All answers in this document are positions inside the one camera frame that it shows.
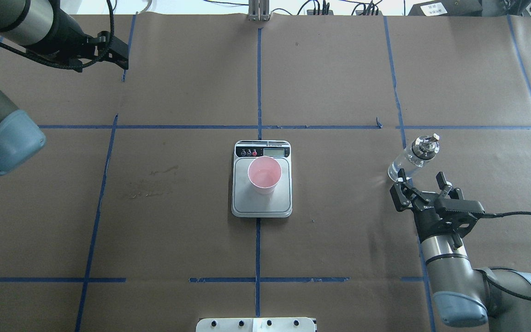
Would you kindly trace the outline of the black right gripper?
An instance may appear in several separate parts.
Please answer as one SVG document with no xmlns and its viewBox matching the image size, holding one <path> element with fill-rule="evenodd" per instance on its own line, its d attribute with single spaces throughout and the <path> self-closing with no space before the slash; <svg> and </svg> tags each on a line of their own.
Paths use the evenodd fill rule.
<svg viewBox="0 0 531 332">
<path fill-rule="evenodd" d="M 447 179 L 443 172 L 436 175 L 437 185 L 440 189 L 438 198 L 452 198 L 456 200 L 463 199 L 463 193 L 460 188 L 455 188 Z M 413 187 L 407 179 L 404 169 L 397 172 L 397 182 L 390 187 L 390 197 L 397 212 L 413 210 L 413 218 L 419 243 L 422 243 L 430 237 L 438 235 L 451 235 L 454 233 L 451 225 L 446 225 L 445 221 L 438 216 L 431 198 L 417 188 Z"/>
</svg>

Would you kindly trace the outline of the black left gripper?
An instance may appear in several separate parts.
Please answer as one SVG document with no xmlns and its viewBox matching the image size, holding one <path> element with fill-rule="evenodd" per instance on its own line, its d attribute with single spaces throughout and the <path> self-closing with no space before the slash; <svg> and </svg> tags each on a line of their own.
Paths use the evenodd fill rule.
<svg viewBox="0 0 531 332">
<path fill-rule="evenodd" d="M 90 59 L 88 65 L 101 61 L 114 63 L 123 70 L 129 69 L 129 49 L 125 42 L 111 36 L 110 31 L 101 31 L 96 38 L 89 36 L 63 9 L 52 9 L 53 25 L 47 35 L 47 59 L 71 67 L 78 73 L 86 67 L 81 59 Z"/>
</svg>

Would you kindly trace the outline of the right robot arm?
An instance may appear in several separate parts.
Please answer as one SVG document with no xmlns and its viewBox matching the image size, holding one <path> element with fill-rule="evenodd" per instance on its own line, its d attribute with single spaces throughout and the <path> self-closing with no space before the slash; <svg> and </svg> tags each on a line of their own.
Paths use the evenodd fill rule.
<svg viewBox="0 0 531 332">
<path fill-rule="evenodd" d="M 531 332 L 531 273 L 474 268 L 463 243 L 479 220 L 511 213 L 487 213 L 480 202 L 465 199 L 442 172 L 436 180 L 438 192 L 421 191 L 400 169 L 389 191 L 397 211 L 413 213 L 442 323 L 455 328 L 486 324 L 491 332 Z"/>
</svg>

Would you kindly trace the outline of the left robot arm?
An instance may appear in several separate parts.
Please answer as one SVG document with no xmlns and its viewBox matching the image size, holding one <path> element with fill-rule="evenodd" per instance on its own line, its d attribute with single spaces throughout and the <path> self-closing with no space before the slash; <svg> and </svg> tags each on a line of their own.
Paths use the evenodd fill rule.
<svg viewBox="0 0 531 332">
<path fill-rule="evenodd" d="M 59 0 L 0 0 L 0 48 L 51 69 L 81 73 L 100 62 L 129 68 L 125 42 L 115 35 L 113 0 L 106 1 L 109 29 L 92 36 Z M 34 157 L 47 138 L 27 111 L 0 89 L 0 176 Z"/>
</svg>

